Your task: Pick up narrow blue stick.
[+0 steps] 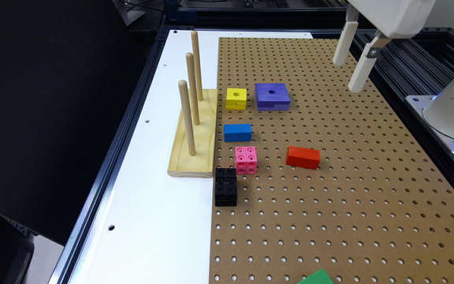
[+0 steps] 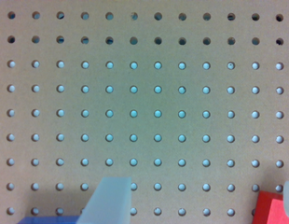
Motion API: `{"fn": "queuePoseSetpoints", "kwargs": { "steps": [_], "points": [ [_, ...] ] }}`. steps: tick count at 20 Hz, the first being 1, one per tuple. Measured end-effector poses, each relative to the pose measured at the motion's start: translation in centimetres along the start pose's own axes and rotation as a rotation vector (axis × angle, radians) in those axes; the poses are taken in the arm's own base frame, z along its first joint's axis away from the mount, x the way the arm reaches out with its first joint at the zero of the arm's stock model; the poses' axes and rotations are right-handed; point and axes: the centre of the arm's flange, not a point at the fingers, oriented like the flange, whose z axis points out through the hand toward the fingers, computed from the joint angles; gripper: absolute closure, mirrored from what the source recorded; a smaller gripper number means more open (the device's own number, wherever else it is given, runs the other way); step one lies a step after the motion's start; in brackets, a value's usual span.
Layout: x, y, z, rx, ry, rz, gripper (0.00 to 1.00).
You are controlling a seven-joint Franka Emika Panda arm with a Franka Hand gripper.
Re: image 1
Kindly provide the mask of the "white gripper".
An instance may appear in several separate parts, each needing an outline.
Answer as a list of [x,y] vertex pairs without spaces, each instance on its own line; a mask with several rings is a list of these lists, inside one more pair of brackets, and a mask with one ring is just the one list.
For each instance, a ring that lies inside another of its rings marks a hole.
[[333,56],[335,65],[343,65],[358,28],[361,13],[377,30],[367,43],[348,83],[351,92],[361,92],[381,49],[391,39],[406,39],[418,34],[426,23],[435,0],[349,0],[346,21]]

